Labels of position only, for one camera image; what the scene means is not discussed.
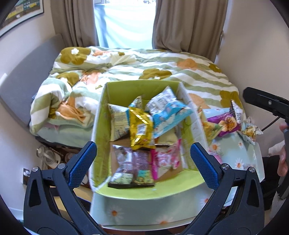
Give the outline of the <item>person's right hand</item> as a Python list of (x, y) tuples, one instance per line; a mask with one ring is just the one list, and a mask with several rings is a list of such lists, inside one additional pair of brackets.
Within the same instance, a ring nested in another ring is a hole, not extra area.
[(285, 141), (281, 141), (268, 149), (268, 156), (279, 155), (277, 173), (280, 177), (285, 177), (288, 173), (288, 163), (286, 162)]

